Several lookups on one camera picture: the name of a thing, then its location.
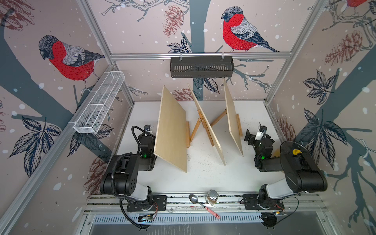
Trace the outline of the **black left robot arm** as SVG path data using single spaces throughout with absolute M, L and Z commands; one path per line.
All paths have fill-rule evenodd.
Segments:
M 101 194 L 112 195 L 126 200 L 129 211 L 149 211 L 153 206 L 151 187 L 138 182 L 141 171 L 152 171 L 157 156 L 154 154 L 156 136 L 151 125 L 143 128 L 131 127 L 131 133 L 137 144 L 136 153 L 114 155 L 99 185 Z

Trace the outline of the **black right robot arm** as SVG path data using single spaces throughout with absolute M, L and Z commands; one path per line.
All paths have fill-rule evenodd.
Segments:
M 245 204 L 256 204 L 263 210 L 282 209 L 282 200 L 300 193 L 324 192 L 328 182 L 313 161 L 310 152 L 295 141 L 285 141 L 280 145 L 280 156 L 273 157 L 274 140 L 261 125 L 256 134 L 246 131 L 244 141 L 255 152 L 255 167 L 260 172 L 283 172 L 285 177 L 275 183 L 261 186 L 257 195 L 245 198 Z

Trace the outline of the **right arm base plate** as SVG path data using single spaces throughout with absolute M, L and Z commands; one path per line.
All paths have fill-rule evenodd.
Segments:
M 271 199 L 266 197 L 265 199 L 259 199 L 258 194 L 244 194 L 242 203 L 247 211 L 259 211 L 259 210 L 284 210 L 284 204 L 281 199 Z

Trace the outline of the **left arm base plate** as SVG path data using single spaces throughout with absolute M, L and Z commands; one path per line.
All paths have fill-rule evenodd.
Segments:
M 166 205 L 166 195 L 154 195 L 145 201 L 128 201 L 126 210 L 128 212 L 163 212 L 166 210 Z

